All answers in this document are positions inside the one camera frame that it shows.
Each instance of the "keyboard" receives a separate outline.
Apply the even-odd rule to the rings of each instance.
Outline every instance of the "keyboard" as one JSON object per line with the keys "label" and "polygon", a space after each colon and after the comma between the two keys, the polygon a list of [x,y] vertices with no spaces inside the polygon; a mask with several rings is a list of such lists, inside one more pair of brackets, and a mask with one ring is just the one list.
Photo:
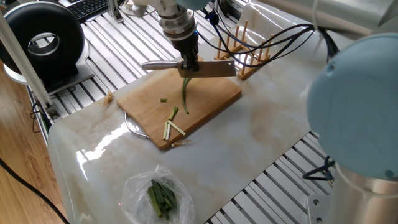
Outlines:
{"label": "keyboard", "polygon": [[67,7],[80,23],[86,19],[95,16],[108,8],[106,0],[81,0],[76,4]]}

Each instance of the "white marble table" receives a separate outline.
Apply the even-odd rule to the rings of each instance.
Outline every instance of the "white marble table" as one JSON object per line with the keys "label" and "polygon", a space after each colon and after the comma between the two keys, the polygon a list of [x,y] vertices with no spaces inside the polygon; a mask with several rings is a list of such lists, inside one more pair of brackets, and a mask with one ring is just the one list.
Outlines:
{"label": "white marble table", "polygon": [[[249,41],[254,44],[262,36],[303,22],[256,4],[245,7],[239,23],[245,19],[249,20]],[[99,100],[56,122],[49,132],[49,154],[69,221],[80,223],[84,213],[92,223],[129,223],[119,206],[124,183],[162,165],[191,193],[197,223],[205,222],[308,133],[307,90],[326,59],[323,45],[313,54],[317,41],[314,35],[298,51],[261,68],[244,82],[231,78],[242,88],[242,97],[189,133],[191,146],[158,150],[128,131],[115,101],[105,108]],[[215,50],[201,45],[200,55],[212,60]],[[145,75],[115,91],[114,97],[149,78],[150,74]]]}

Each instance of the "wooden cutting board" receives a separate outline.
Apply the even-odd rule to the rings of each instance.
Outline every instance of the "wooden cutting board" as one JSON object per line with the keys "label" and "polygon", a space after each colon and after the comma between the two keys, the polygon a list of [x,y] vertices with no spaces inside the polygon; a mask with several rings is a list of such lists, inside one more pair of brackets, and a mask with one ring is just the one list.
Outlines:
{"label": "wooden cutting board", "polygon": [[217,112],[225,109],[237,99],[242,89],[226,77],[192,78],[186,89],[186,104],[189,114],[182,106],[182,83],[177,69],[153,71],[141,86],[120,97],[117,102],[129,117],[134,119],[159,149],[166,149],[183,136],[174,128],[170,140],[163,140],[164,123],[172,114],[174,106],[179,108],[173,123],[188,135],[204,124]]}

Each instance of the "kitchen knife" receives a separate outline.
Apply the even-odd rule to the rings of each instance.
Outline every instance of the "kitchen knife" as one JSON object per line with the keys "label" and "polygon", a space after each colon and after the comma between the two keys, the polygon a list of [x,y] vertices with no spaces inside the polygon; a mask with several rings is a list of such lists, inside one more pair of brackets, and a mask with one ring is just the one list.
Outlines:
{"label": "kitchen knife", "polygon": [[183,78],[208,78],[236,76],[234,60],[198,62],[199,71],[181,69],[182,62],[153,61],[141,65],[144,70],[177,68]]}

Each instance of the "food scrap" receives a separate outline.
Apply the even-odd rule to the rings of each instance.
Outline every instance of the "food scrap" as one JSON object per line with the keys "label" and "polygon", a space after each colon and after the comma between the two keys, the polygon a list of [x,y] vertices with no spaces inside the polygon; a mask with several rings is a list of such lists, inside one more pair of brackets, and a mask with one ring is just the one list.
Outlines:
{"label": "food scrap", "polygon": [[108,106],[113,100],[113,94],[110,90],[108,90],[108,94],[106,94],[105,98],[104,98],[104,106]]}
{"label": "food scrap", "polygon": [[179,146],[184,146],[188,144],[193,144],[193,141],[191,140],[177,140],[172,144],[172,147],[179,147]]}

